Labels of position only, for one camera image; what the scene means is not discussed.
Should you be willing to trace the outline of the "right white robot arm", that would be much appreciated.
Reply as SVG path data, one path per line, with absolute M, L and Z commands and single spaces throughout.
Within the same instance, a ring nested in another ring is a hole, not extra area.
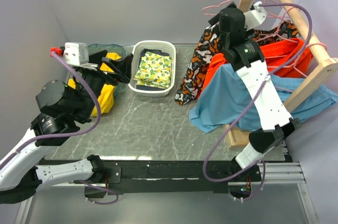
M 301 124 L 282 103 L 259 44 L 248 38 L 248 31 L 260 25 L 266 16 L 260 3 L 246 13 L 231 3 L 215 16 L 220 32 L 219 51 L 243 82 L 251 97 L 249 106 L 256 108 L 260 120 L 260 129 L 250 133 L 248 144 L 233 159 L 231 175 L 237 181 L 248 177 L 249 166 Z

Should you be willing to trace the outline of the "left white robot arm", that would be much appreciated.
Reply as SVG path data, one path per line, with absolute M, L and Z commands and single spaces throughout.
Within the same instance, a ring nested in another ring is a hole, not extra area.
M 129 83 L 133 55 L 114 60 L 103 57 L 99 66 L 73 66 L 58 49 L 51 56 L 63 64 L 76 79 L 74 87 L 61 80 L 46 83 L 36 97 L 40 114 L 32 121 L 19 143 L 1 160 L 1 203 L 16 204 L 38 191 L 53 185 L 78 181 L 88 186 L 108 177 L 108 171 L 98 155 L 61 164 L 40 166 L 47 153 L 82 134 L 80 125 L 90 122 L 93 110 L 99 110 L 98 98 L 104 85 Z

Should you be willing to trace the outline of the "camouflage patterned shorts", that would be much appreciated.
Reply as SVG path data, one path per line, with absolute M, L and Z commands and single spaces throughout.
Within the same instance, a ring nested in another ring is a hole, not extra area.
M 177 104 L 183 106 L 200 95 L 211 59 L 220 52 L 218 49 L 219 34 L 217 24 L 208 26 L 204 30 L 176 92 Z

